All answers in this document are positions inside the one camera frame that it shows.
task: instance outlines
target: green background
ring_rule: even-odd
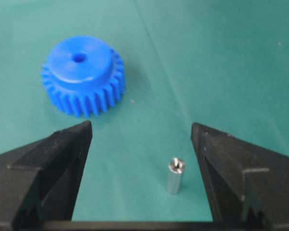
[[[289,0],[0,0],[0,153],[85,120],[59,112],[40,77],[75,35],[121,54],[126,92],[90,118],[74,220],[211,220],[195,121],[289,156]],[[186,172],[171,196],[174,156]]]

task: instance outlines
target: blue gear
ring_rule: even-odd
[[[105,42],[89,36],[72,37],[57,44],[41,75],[52,103],[76,117],[106,112],[121,100],[125,88],[120,55]]]

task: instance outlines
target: green cloth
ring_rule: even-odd
[[[0,0],[0,153],[85,120],[59,112],[40,77],[75,35],[120,53],[126,92],[90,118],[74,220],[211,220],[195,121],[289,156],[289,0]]]

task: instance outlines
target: hex standoff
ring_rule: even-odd
[[[170,161],[168,168],[167,191],[174,195],[180,189],[182,175],[185,170],[185,162],[182,159],[175,157]]]

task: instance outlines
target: gear tooth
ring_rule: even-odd
[[[108,108],[106,103],[105,92],[103,90],[98,90],[96,92],[96,95],[99,109],[101,109],[103,112],[106,112]]]
[[[42,75],[42,77],[48,77],[50,75],[50,72],[44,70],[44,71],[42,71],[41,75]]]
[[[49,86],[45,86],[46,91],[50,94],[54,91],[54,86],[53,85],[49,85]]]
[[[96,99],[96,94],[94,93],[92,96],[89,96],[88,99],[89,99],[89,103],[90,103],[90,108],[93,112],[93,114],[95,116],[98,116],[99,115],[99,111],[98,111],[98,105],[97,105],[97,99]]]
[[[49,96],[50,96],[52,102],[57,106],[57,108],[60,111],[63,111],[63,107],[62,107],[62,104],[60,101],[60,94],[61,94],[61,92],[55,90],[53,92],[50,92]]]
[[[120,56],[116,58],[116,64],[117,65],[123,65],[123,60],[121,59]]]
[[[43,70],[49,70],[49,67],[47,66],[47,64],[43,64],[42,68],[43,68]]]
[[[117,65],[116,70],[120,72],[124,72],[124,66],[123,65]]]
[[[114,90],[115,99],[116,100],[121,100],[119,80],[117,80],[116,78],[112,78],[110,80],[110,85],[112,86],[112,88]]]
[[[44,86],[50,85],[52,82],[50,79],[43,77],[42,78],[42,83],[44,84]]]
[[[84,96],[80,99],[80,106],[85,117],[90,117],[90,107],[88,97]]]
[[[110,107],[114,107],[114,106],[116,105],[116,103],[115,103],[115,96],[114,96],[114,90],[113,90],[113,88],[111,87],[110,84],[107,84],[107,85],[104,87],[104,91],[105,91],[105,95],[106,95],[107,104],[108,104]]]
[[[67,94],[60,95],[60,100],[61,100],[61,104],[62,104],[62,107],[63,107],[63,111],[67,115],[72,114],[72,107],[71,107],[71,104],[70,104],[69,95],[67,95]]]
[[[120,84],[120,93],[123,94],[123,93],[124,93],[124,88],[125,88],[125,79],[124,79],[123,73],[117,71],[117,72],[115,73],[115,78],[119,81],[119,84]]]
[[[81,116],[81,107],[80,107],[78,97],[75,95],[71,96],[70,103],[71,103],[71,108],[72,108],[72,111],[73,111],[75,117],[80,117]]]

